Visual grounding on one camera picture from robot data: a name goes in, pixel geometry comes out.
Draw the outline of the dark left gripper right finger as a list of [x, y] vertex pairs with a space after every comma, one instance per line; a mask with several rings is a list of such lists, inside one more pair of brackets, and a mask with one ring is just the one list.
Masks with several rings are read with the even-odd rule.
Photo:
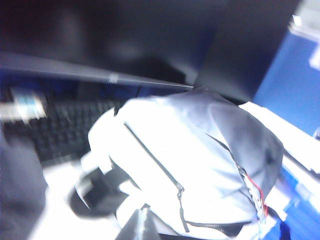
[[160, 240], [150, 206], [136, 209], [117, 235], [118, 240]]

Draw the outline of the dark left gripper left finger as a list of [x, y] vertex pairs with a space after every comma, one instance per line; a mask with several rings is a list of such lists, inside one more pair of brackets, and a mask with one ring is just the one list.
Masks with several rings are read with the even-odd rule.
[[0, 238], [29, 238], [46, 206], [43, 170], [31, 142], [0, 139]]

